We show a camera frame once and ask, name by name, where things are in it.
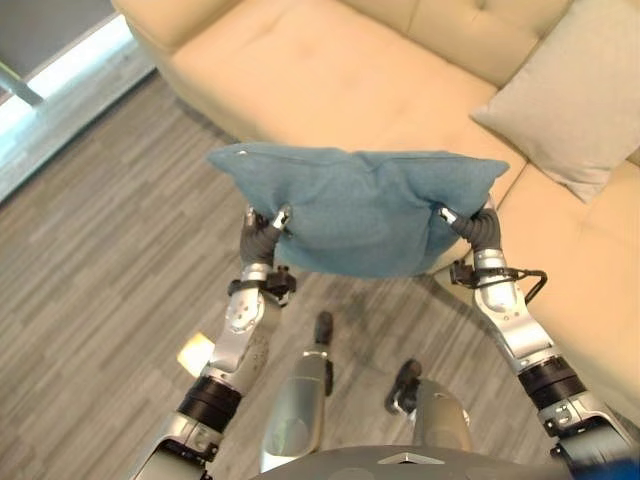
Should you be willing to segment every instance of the cable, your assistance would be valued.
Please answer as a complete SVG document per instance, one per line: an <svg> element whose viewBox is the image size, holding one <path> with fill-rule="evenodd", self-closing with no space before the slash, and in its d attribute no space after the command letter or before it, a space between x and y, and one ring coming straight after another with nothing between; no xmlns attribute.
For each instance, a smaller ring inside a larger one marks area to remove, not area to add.
<svg viewBox="0 0 640 480"><path fill-rule="evenodd" d="M495 277L495 276L503 276L505 278L501 280L495 280L492 282L482 283L482 277ZM542 270L525 270L520 268L509 268L509 267L500 267L500 268L481 268L478 270L474 270L471 278L467 277L466 281L456 282L459 285L463 285L467 288L477 289L490 287L492 285L499 285L501 283L506 282L518 282L527 277L539 277L540 280L531 287L531 289L527 292L524 297L525 304L529 304L534 297L540 293L540 290L547 284L547 273Z"/></svg>

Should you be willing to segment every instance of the sofa seat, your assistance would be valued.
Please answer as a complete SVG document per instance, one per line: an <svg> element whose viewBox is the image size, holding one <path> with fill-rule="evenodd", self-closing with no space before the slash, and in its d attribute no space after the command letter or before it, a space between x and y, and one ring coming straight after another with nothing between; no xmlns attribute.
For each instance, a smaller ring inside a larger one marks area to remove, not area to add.
<svg viewBox="0 0 640 480"><path fill-rule="evenodd" d="M189 101L241 140L504 160L497 201L525 165L469 119L495 86L339 1L243 1L169 61Z"/></svg>
<svg viewBox="0 0 640 480"><path fill-rule="evenodd" d="M536 320L589 388L640 425L640 167L624 162L584 204L528 164L499 214L509 265L549 275L529 305Z"/></svg>

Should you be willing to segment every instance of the sofa cushion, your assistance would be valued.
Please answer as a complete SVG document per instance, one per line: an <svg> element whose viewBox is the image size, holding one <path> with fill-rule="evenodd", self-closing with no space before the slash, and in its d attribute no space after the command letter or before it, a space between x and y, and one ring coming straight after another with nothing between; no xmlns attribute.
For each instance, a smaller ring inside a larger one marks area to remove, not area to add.
<svg viewBox="0 0 640 480"><path fill-rule="evenodd" d="M578 0L474 112L583 201L640 146L640 0Z"/></svg>
<svg viewBox="0 0 640 480"><path fill-rule="evenodd" d="M448 152L354 152L270 143L214 150L253 207L293 209L276 254L315 272L397 277L424 272L457 236L433 214L470 215L508 165Z"/></svg>
<svg viewBox="0 0 640 480"><path fill-rule="evenodd" d="M571 0L342 0L502 86Z"/></svg>
<svg viewBox="0 0 640 480"><path fill-rule="evenodd" d="M640 168L588 205L529 164L502 202L510 265L543 269L529 305L583 380L640 425Z"/></svg>
<svg viewBox="0 0 640 480"><path fill-rule="evenodd" d="M497 201L525 165L468 118L493 85L339 1L245 0L171 64L189 101L241 140L504 160Z"/></svg>

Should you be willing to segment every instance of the beige throw pillow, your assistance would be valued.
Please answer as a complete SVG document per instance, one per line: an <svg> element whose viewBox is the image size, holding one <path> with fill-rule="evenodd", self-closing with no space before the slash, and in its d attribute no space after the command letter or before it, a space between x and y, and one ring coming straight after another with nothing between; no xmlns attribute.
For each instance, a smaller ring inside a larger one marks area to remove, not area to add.
<svg viewBox="0 0 640 480"><path fill-rule="evenodd" d="M583 201L640 145L640 0L575 0L481 125Z"/></svg>

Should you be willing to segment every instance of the black cable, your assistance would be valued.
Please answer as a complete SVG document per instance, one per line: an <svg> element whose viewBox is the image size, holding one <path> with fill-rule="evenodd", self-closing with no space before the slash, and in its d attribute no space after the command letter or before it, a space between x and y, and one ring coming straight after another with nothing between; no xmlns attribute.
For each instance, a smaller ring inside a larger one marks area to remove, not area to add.
<svg viewBox="0 0 640 480"><path fill-rule="evenodd" d="M506 278L501 280L495 280L493 282L479 284L480 276L497 276L502 275ZM527 292L524 297L524 303L526 305L534 299L534 297L540 293L540 290L546 285L548 277L546 272L542 270L523 270L519 268L482 268L480 270L476 270L474 272L475 281L471 285L467 285L468 288L476 289L483 287L490 287L492 285L499 285L500 283L506 282L518 282L527 277L539 277L540 280L531 287L531 289Z"/></svg>

